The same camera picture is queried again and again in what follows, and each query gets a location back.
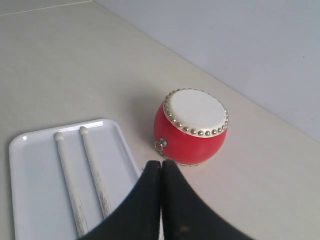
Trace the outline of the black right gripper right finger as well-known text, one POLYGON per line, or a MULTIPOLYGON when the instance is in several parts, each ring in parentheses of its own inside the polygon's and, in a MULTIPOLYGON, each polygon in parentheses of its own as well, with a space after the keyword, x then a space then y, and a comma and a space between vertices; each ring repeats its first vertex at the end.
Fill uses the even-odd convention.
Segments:
POLYGON ((192 189, 176 163, 162 162, 161 208, 166 240, 250 240, 215 213, 192 189))

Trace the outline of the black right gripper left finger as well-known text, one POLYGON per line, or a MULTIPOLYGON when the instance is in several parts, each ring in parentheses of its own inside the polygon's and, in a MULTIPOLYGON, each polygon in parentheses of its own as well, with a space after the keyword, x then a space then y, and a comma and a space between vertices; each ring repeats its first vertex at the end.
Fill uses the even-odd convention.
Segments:
POLYGON ((161 163, 145 165, 124 201, 82 240, 157 240, 160 230, 161 163))

